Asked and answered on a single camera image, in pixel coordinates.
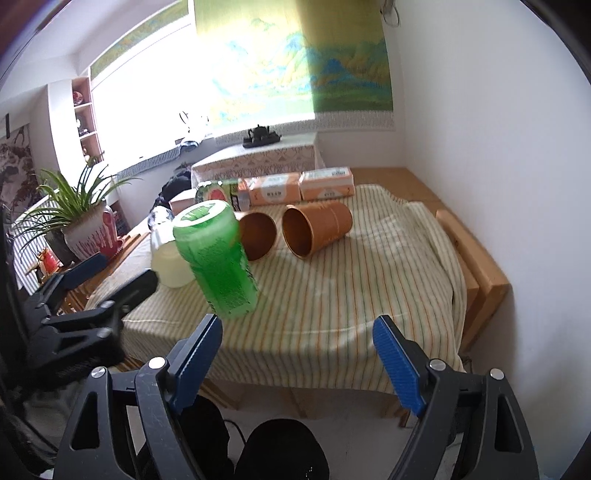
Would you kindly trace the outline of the orange paper cup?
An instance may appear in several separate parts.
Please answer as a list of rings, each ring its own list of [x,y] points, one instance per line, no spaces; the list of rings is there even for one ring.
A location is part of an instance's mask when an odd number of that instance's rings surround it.
[[[287,205],[281,216],[283,240],[301,259],[342,239],[352,227],[353,214],[339,201]]]

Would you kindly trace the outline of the striped table cloth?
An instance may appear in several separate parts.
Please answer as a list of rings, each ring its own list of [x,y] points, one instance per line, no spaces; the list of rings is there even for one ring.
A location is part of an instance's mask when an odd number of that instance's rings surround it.
[[[467,287],[451,240],[420,202],[378,185],[346,198],[353,227],[308,259],[283,239],[250,266],[256,309],[223,324],[209,377],[389,393],[373,324],[390,316],[427,356],[461,370]]]

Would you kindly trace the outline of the landscape painting roller blind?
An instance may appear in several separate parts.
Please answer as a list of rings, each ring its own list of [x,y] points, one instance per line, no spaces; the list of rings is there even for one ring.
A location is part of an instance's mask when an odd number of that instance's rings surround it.
[[[373,1],[197,1],[204,94],[225,122],[394,108]]]

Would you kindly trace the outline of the white plastic cup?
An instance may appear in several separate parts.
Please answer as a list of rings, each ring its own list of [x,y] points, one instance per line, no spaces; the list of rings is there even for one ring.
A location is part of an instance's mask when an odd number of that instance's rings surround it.
[[[177,289],[194,280],[189,264],[178,251],[170,220],[160,223],[152,229],[150,251],[150,268],[164,286]]]

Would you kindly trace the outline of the right orange tissue pack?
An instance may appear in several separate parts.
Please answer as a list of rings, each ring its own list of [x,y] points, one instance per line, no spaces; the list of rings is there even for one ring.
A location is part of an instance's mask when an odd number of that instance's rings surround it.
[[[298,179],[304,201],[331,200],[356,194],[353,173],[349,167],[332,167],[305,171]]]

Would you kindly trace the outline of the spider plant in red-white pot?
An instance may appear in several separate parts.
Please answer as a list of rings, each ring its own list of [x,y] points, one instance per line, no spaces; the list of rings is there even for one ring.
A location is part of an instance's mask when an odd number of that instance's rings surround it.
[[[108,196],[133,179],[117,178],[106,170],[105,166],[88,163],[77,181],[69,183],[61,172],[43,169],[43,183],[38,187],[43,198],[19,217],[15,235],[29,245],[50,232],[59,232],[80,261],[95,254],[114,257],[121,249],[121,240]]]

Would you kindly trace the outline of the black bag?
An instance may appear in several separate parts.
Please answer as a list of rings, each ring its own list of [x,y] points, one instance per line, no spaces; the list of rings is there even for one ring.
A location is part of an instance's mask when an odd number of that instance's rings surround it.
[[[160,192],[156,196],[152,209],[161,206],[170,209],[170,200],[179,193],[190,190],[191,188],[191,172],[187,166],[181,166],[174,170],[174,174],[162,186]]]

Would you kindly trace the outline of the ink painting wall scroll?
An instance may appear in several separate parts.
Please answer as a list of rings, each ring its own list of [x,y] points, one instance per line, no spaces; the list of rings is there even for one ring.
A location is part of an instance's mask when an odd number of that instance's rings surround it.
[[[1,202],[17,218],[40,200],[27,125],[1,139]]]

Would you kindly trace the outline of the lace-covered low table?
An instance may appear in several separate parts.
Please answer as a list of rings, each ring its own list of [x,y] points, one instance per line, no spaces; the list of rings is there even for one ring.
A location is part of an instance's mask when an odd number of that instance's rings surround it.
[[[317,133],[287,135],[280,142],[246,149],[233,145],[191,166],[191,187],[205,181],[252,178],[325,168]]]

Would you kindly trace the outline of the green plastic cup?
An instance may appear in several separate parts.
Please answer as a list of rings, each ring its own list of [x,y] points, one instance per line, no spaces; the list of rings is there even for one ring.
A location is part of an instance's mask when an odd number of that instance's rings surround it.
[[[175,216],[172,232],[202,294],[223,320],[256,308],[257,289],[240,240],[238,219],[221,200],[194,204]]]

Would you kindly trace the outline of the white pink wall shelf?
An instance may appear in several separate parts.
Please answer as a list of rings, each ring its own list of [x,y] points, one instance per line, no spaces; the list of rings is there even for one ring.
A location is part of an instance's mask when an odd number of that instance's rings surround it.
[[[47,85],[49,125],[58,169],[75,184],[89,163],[103,161],[87,76]]]

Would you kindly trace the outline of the wooden slatted plant stand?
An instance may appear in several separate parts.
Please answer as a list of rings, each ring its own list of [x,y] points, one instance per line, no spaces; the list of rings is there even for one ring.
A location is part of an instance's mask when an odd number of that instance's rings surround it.
[[[75,313],[83,311],[86,307],[89,297],[102,283],[102,281],[111,275],[118,266],[133,252],[133,250],[141,244],[146,238],[148,232],[128,234],[123,238],[123,243],[120,251],[108,262],[107,266],[94,276],[90,277],[80,286],[72,291],[69,291],[62,304],[58,308],[59,313]]]

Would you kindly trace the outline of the black teapot on tray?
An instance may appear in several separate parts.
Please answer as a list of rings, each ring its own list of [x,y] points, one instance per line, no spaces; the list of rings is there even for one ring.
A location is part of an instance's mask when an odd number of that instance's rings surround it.
[[[242,147],[245,149],[259,148],[279,143],[280,139],[280,134],[271,131],[269,126],[256,125],[255,128],[247,130],[247,136],[242,139]]]

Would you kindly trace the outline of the copper metal cup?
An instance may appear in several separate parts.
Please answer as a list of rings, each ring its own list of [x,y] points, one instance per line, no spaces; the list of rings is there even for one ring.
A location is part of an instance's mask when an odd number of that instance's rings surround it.
[[[257,261],[273,248],[276,243],[276,222],[263,212],[235,212],[238,221],[240,241],[249,262]]]

